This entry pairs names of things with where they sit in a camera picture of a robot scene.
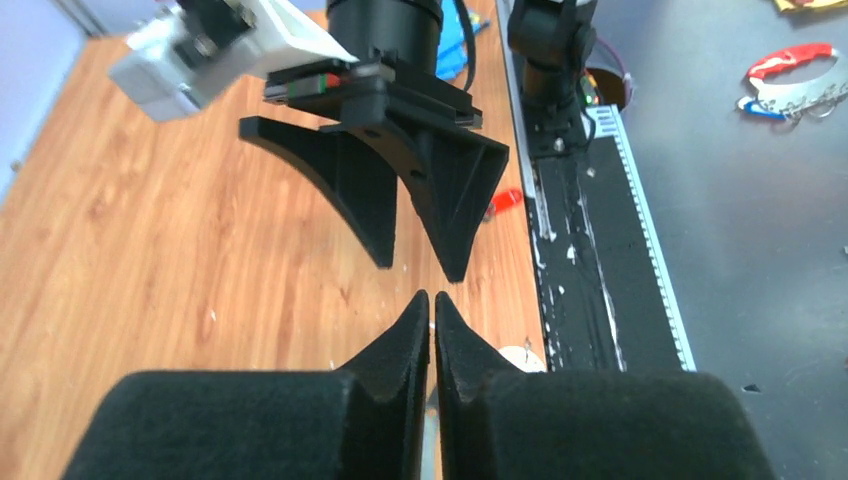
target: white debris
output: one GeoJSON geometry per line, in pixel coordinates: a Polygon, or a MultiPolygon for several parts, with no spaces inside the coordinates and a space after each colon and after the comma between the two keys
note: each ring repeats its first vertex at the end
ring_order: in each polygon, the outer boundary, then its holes
{"type": "Polygon", "coordinates": [[[532,350],[525,347],[508,346],[498,350],[504,358],[527,373],[544,372],[545,362],[532,350]]]}
{"type": "Polygon", "coordinates": [[[536,240],[536,235],[532,235],[533,237],[533,255],[536,257],[536,266],[539,267],[540,270],[544,270],[547,265],[542,263],[542,258],[539,256],[539,244],[536,240]]]}
{"type": "Polygon", "coordinates": [[[565,252],[565,258],[571,260],[572,265],[577,264],[577,250],[574,248],[574,244],[568,246],[568,251],[565,252]]]}

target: wood grain surface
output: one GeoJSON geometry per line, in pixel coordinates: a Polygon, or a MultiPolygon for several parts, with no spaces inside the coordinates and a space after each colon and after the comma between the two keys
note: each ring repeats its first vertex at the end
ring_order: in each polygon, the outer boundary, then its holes
{"type": "MultiPolygon", "coordinates": [[[[469,6],[493,22],[472,90],[483,134],[513,147],[494,5],[469,6]]],[[[125,53],[89,43],[0,213],[0,478],[60,476],[130,372],[328,369],[418,289],[449,292],[493,346],[529,339],[544,358],[523,208],[480,228],[450,285],[400,188],[395,266],[378,270],[303,177],[237,137],[243,116],[318,119],[243,78],[204,113],[154,124],[107,78],[125,53]]],[[[513,152],[501,187],[519,185],[513,152]]]]}

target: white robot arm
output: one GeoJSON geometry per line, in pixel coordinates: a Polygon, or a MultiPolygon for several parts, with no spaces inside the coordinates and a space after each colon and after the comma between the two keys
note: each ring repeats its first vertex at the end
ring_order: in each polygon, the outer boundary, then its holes
{"type": "Polygon", "coordinates": [[[357,61],[288,0],[184,0],[127,45],[109,77],[156,122],[203,110],[244,74],[264,80],[323,59],[357,61]]]}

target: screw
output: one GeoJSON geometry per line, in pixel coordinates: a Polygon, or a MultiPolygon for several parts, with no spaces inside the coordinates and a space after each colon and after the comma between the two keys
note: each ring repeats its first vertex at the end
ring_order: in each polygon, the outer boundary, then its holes
{"type": "Polygon", "coordinates": [[[215,42],[206,35],[198,35],[195,37],[194,48],[197,50],[197,53],[204,57],[211,57],[218,51],[218,46],[215,45],[215,42]]]}

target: red tool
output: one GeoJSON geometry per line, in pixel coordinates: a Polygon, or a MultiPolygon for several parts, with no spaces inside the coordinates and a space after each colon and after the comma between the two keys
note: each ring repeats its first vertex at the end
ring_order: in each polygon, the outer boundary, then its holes
{"type": "Polygon", "coordinates": [[[757,62],[756,65],[748,69],[748,77],[763,80],[766,75],[779,73],[790,67],[797,67],[812,61],[816,57],[829,57],[831,55],[833,55],[833,47],[827,43],[810,43],[789,47],[772,53],[757,62]]]}
{"type": "Polygon", "coordinates": [[[492,203],[489,204],[489,209],[486,210],[486,216],[483,217],[484,222],[488,222],[495,215],[503,213],[505,210],[518,205],[524,200],[524,194],[518,188],[511,188],[504,192],[498,193],[492,197],[492,203]]]}

